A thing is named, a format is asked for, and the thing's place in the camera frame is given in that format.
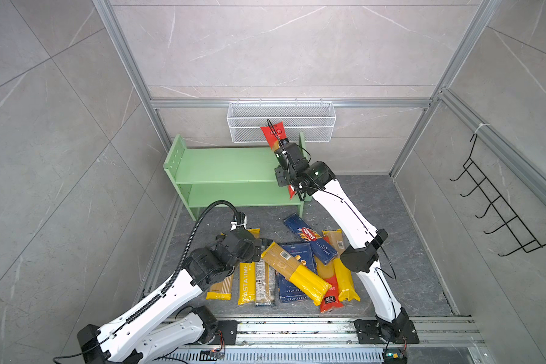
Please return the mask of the blue Barilla pasta box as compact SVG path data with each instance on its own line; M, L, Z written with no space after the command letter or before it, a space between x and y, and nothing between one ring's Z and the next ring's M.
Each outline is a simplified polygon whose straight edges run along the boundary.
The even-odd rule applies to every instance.
M316 273L314 255L312 248L308 243L293 242L281 244L280 247L285 251L283 257L291 256L289 261L290 268L284 268L282 273L277 273L277 288L279 299L282 303L292 303L295 301L309 300L310 297L302 287L308 287L309 283L303 277L305 268L312 273Z

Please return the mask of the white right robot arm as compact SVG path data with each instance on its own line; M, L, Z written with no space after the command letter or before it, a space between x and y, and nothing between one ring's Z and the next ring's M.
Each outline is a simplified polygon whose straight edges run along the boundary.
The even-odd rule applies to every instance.
M379 249L388 233L367 221L324 162L309 163L303 149L287 139L274 143L272 150L279 163L275 169L279 186L292 187L300 198L312 197L345 233L350 246L341 253L341 262L359 277L368 292L379 337L389 344L399 341L411 321L389 287L379 262Z

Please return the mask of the blue Barilla spaghetti package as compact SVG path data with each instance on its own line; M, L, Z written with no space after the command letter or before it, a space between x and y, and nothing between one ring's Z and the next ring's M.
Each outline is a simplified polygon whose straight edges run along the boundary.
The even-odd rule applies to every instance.
M317 231L313 230L299 215L293 214L283 220L284 225L312 248L313 255L322 264L328 265L338 257L338 251L332 247Z

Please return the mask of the yellow brown spaghetti package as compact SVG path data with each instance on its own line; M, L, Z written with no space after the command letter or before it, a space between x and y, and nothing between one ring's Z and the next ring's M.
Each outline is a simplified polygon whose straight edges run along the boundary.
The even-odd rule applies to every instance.
M276 242L271 243L262 252L261 258L306 294L316 306L321 304L326 293L332 287Z

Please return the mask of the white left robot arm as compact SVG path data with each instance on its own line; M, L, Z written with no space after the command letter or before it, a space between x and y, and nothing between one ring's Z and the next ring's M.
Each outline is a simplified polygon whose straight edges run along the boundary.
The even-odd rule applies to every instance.
M170 324L164 321L212 285L230 276L240 262L257 262L264 243L244 228L221 234L209 247L188 253L180 271L118 318L87 325L77 335L86 363L148 363L192 343L217 339L218 320L199 306Z

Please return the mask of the red spaghetti package top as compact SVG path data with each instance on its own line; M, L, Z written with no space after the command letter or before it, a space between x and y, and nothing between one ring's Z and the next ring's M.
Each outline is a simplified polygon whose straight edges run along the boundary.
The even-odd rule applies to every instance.
M289 197L292 200L295 195L295 190L289 185L284 167L282 165L283 158L281 156L281 152L279 153L277 152L277 150L279 150L282 147L283 142L288 142L288 139L286 138L285 127L283 126L282 122L278 124L273 124L268 119L267 125L265 127L261 127L261 130L263 134L265 135L265 139L267 140L268 145L270 146L271 150L274 152L280 164L279 167L275 169L275 175L277 178L278 186L287 187Z

